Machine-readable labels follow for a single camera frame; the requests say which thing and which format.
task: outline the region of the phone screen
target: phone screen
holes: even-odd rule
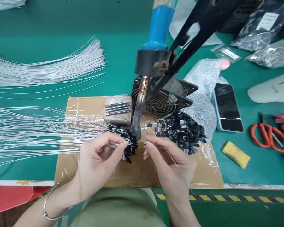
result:
[[[233,87],[228,84],[216,84],[215,95],[222,128],[243,132],[243,125]]]

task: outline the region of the silver bangle bracelet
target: silver bangle bracelet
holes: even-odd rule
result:
[[[68,210],[68,208],[66,208],[66,210],[65,210],[59,217],[56,217],[56,218],[50,218],[49,216],[47,216],[47,213],[46,213],[46,211],[45,211],[46,203],[47,203],[47,200],[48,200],[49,196],[51,195],[51,193],[53,192],[53,190],[55,190],[55,188],[58,187],[61,183],[56,184],[56,185],[50,190],[50,192],[48,193],[48,195],[47,195],[47,197],[46,197],[46,200],[45,200],[45,202],[44,202],[43,217],[46,217],[46,219],[49,220],[49,221],[56,221],[56,220],[58,220],[58,219],[61,218],[61,217],[67,212],[67,210]]]

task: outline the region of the smartphone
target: smartphone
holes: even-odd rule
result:
[[[231,85],[216,84],[215,92],[212,94],[212,102],[218,117],[218,130],[244,131],[234,89]]]

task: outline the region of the bubble wrap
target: bubble wrap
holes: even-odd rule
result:
[[[208,142],[211,141],[217,127],[217,115],[211,103],[211,94],[220,76],[222,63],[223,59],[200,60],[184,78],[185,81],[197,85],[199,89],[187,96],[193,100],[193,104],[181,111],[204,127]]]
[[[133,104],[131,96],[128,96],[128,95],[106,96],[106,99],[105,99],[105,105],[121,103],[121,102],[131,102],[131,104]],[[104,120],[109,124],[128,125],[132,122],[132,112],[106,116],[104,108],[103,108],[103,111],[104,111]]]

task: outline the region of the sponge block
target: sponge block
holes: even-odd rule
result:
[[[228,141],[224,146],[222,152],[230,157],[235,163],[237,163],[242,169],[245,169],[250,157],[240,150],[232,142]]]

